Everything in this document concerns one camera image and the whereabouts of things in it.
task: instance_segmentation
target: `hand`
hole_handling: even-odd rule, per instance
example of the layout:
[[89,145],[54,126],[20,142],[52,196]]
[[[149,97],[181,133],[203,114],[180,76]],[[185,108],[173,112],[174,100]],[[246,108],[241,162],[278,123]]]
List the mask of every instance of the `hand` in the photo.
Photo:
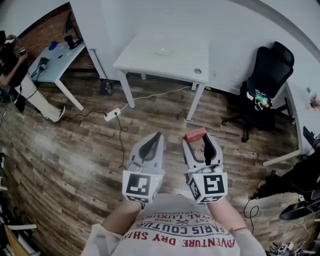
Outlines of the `hand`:
[[22,56],[19,55],[18,63],[21,64],[22,62],[24,62],[27,57],[28,57],[27,53],[25,53]]

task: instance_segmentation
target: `cable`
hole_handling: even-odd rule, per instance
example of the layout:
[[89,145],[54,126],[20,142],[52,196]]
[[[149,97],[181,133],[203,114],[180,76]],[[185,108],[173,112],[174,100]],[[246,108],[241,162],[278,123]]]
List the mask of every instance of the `cable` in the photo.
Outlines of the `cable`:
[[104,114],[105,116],[107,115],[107,113],[106,112],[99,112],[99,111],[96,111],[96,110],[91,110],[88,114],[76,114],[75,116],[73,116],[73,117],[64,117],[62,120],[66,120],[66,119],[69,119],[69,120],[72,120],[72,119],[74,119],[74,118],[76,118],[77,116],[82,116],[82,117],[87,117],[90,113],[92,113],[92,112],[96,112],[96,113],[98,113],[98,114]]
[[119,117],[117,115],[117,113],[115,112],[114,113],[116,118],[118,119],[118,123],[119,123],[119,126],[120,126],[120,132],[119,132],[119,139],[120,139],[120,143],[121,143],[121,147],[122,147],[122,163],[121,165],[119,166],[119,169],[121,167],[125,168],[126,167],[124,166],[124,162],[125,162],[125,148],[124,148],[124,144],[122,143],[122,139],[121,139],[121,132],[127,132],[129,130],[129,128],[127,126],[121,126],[121,123],[120,123],[120,120],[119,120]]
[[[177,92],[177,91],[180,91],[180,90],[182,90],[182,89],[190,88],[190,87],[191,87],[191,86],[186,86],[186,87],[182,87],[182,88],[177,89],[177,90],[170,90],[170,91],[167,91],[167,92],[164,92],[164,93],[161,93],[161,94],[153,94],[153,95],[146,96],[146,97],[139,97],[139,98],[135,98],[135,99],[133,99],[133,100],[135,101],[135,100],[138,100],[138,99],[146,99],[146,98],[150,98],[150,97],[153,97],[153,96],[161,96],[161,95],[165,95],[165,94],[168,94],[168,93]],[[127,103],[122,109],[120,109],[120,111],[124,110],[124,109],[128,106],[128,104],[129,104],[129,103]],[[107,116],[107,113],[106,113],[106,112],[99,112],[99,111],[96,111],[96,110],[91,110],[88,114],[80,114],[80,113],[79,113],[79,114],[76,114],[76,115],[73,116],[73,117],[67,117],[67,116],[66,116],[66,117],[64,117],[62,120],[67,120],[67,119],[72,120],[72,119],[74,119],[74,118],[77,117],[77,116],[86,117],[86,116],[88,116],[91,112],[96,112],[96,113],[104,114],[105,116]],[[126,167],[124,166],[124,162],[125,162],[125,148],[124,148],[124,144],[123,144],[122,139],[121,139],[121,132],[126,133],[126,132],[129,130],[129,128],[128,128],[127,126],[122,126],[121,123],[120,123],[120,119],[119,119],[117,113],[115,112],[114,114],[115,114],[115,116],[116,116],[116,118],[117,118],[117,120],[118,120],[119,127],[120,127],[119,140],[120,140],[120,144],[121,144],[121,148],[122,148],[122,163],[121,163],[121,165],[119,166],[119,168],[123,167],[123,168],[126,169]]]
[[[250,215],[247,216],[247,215],[246,215],[246,208],[247,208],[247,206],[248,206],[248,204],[249,204],[250,201],[252,201],[252,200],[249,199],[249,201],[246,203],[246,205],[245,205],[245,207],[244,207],[244,209],[243,209],[243,215],[244,215],[244,217],[246,217],[247,219],[250,219],[251,225],[252,225],[252,232],[251,232],[251,234],[253,234],[253,233],[254,233],[254,230],[255,230],[255,227],[254,227],[254,223],[253,223],[253,221],[252,221],[252,218],[253,218],[253,217],[256,217],[256,216],[258,215],[259,206],[258,206],[258,205],[255,205],[254,207],[252,207],[251,210],[250,210]],[[257,208],[256,214],[255,214],[255,215],[252,215],[252,211],[253,211],[254,208]]]
[[20,95],[22,96],[22,97],[24,97],[26,100],[29,100],[33,95],[35,95],[35,93],[38,91],[38,89],[35,89],[35,92],[34,93],[32,93],[32,95],[30,96],[30,97],[28,97],[28,98],[26,98],[26,97],[24,97],[23,95],[22,95],[22,85],[21,85],[21,83],[20,83]]
[[309,153],[312,149],[314,149],[314,147],[315,147],[315,146],[313,146],[312,148],[310,148],[310,150],[309,150],[307,153],[305,153],[305,154],[303,154],[302,156],[300,156],[299,160],[295,163],[295,165],[296,165],[297,163],[299,163],[300,160],[301,160],[303,157],[307,157],[307,156],[308,156],[308,153]]
[[31,78],[33,78],[37,73],[39,74],[39,68],[37,68],[31,75]]
[[306,225],[304,225],[304,224],[297,225],[297,224],[295,223],[295,224],[293,224],[293,225],[290,227],[289,231],[285,234],[285,237],[284,237],[284,239],[283,239],[283,241],[282,241],[282,243],[281,243],[282,245],[285,243],[289,232],[291,231],[291,229],[292,229],[294,226],[296,226],[297,228],[303,226],[304,229],[305,229],[305,231],[307,231],[309,237],[311,236],[311,234],[310,234],[309,230],[307,229]]
[[[186,86],[186,87],[182,87],[178,90],[170,90],[170,91],[167,91],[167,92],[164,92],[164,93],[161,93],[161,94],[153,94],[153,95],[150,95],[150,96],[146,96],[146,97],[139,97],[139,98],[134,98],[133,100],[139,100],[139,99],[146,99],[146,98],[150,98],[150,97],[153,97],[153,96],[161,96],[161,95],[165,95],[165,94],[168,94],[168,93],[173,93],[173,92],[177,92],[177,91],[180,91],[182,89],[185,89],[185,88],[190,88],[192,86]],[[124,110],[127,106],[129,105],[129,103],[125,104],[125,106],[123,108],[120,109],[120,111]]]

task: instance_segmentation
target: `wooden floor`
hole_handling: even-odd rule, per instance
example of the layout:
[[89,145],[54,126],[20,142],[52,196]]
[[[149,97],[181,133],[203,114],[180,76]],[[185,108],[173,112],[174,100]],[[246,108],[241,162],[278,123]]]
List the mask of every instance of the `wooden floor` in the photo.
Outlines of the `wooden floor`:
[[[64,75],[62,82],[89,110],[110,112],[123,108],[126,98],[119,85],[113,96],[100,96],[95,75]],[[134,98],[176,90],[185,84],[148,77],[130,77]],[[55,106],[66,104],[66,117],[80,113],[54,85],[42,83],[39,90]],[[298,148],[295,126],[283,117],[276,117],[273,132],[253,130],[247,143],[241,142],[241,121],[221,126],[223,118],[237,114],[233,99],[212,91],[204,91],[191,121],[186,121],[194,91],[184,89],[163,96],[136,100],[135,109],[127,107],[120,116],[125,164],[132,146],[142,137],[162,132],[165,137],[164,169],[160,193],[190,196],[185,184],[187,166],[182,155],[181,139],[185,132],[206,127],[223,149],[224,170],[228,173],[228,198],[242,214],[248,197],[258,183],[272,170],[280,175],[292,168],[296,160],[262,167],[262,162]],[[106,123],[103,115],[91,113],[59,123],[46,121],[28,103],[23,114],[13,105],[7,108],[0,127],[0,149],[6,155],[4,175],[11,207],[26,212],[26,222],[37,224],[35,242],[46,255],[79,255],[89,236],[91,225],[100,223],[122,200],[122,150],[118,121]],[[264,248],[272,242],[299,242],[309,239],[304,223],[313,232],[314,215],[298,221],[282,221],[280,212],[298,201],[297,194],[275,195],[251,201],[260,207],[253,218],[254,235]],[[251,229],[249,219],[246,223]]]

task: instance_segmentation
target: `person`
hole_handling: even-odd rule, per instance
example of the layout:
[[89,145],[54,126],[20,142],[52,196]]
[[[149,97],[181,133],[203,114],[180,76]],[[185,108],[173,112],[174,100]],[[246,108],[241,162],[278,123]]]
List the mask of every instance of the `person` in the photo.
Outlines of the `person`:
[[226,198],[206,205],[180,194],[124,201],[94,224],[82,256],[265,256]]
[[28,74],[28,54],[16,54],[20,42],[14,35],[6,38],[6,33],[0,31],[0,84],[10,86],[34,105],[46,120],[58,122],[65,113],[65,106],[60,109],[51,105],[38,91]]
[[298,193],[310,202],[320,197],[320,139],[314,143],[315,151],[306,159],[299,161],[292,170],[282,176],[276,171],[262,180],[251,199],[261,199],[282,193]]

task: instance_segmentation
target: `white table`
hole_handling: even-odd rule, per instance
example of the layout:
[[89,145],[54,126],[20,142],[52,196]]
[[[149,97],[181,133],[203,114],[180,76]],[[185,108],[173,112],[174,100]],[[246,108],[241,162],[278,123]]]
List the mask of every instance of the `white table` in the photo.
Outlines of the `white table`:
[[309,111],[307,105],[310,103],[307,90],[294,85],[290,81],[286,84],[289,101],[292,106],[293,117],[295,119],[296,132],[298,135],[299,148],[289,154],[263,162],[263,166],[273,165],[281,161],[294,158],[300,155],[311,155],[314,153],[312,145],[304,137],[304,126],[313,132],[315,136],[320,134],[320,111]]
[[40,59],[42,57],[47,58],[49,60],[47,63],[47,69],[39,76],[36,74],[32,79],[34,81],[37,80],[38,82],[55,83],[56,86],[58,86],[64,93],[64,95],[67,96],[67,98],[80,110],[83,110],[84,107],[60,81],[60,78],[85,47],[86,45],[84,42],[72,50],[69,49],[67,42],[59,43],[53,50],[49,50],[49,47],[47,47],[36,58],[29,68],[29,73],[31,75],[34,71],[36,71]]
[[192,82],[192,90],[196,89],[187,120],[195,112],[206,85],[209,84],[209,46],[202,40],[191,41],[180,38],[164,38],[139,34],[127,45],[113,64],[119,70],[119,78],[130,108],[135,107],[128,81],[127,72],[141,73]]

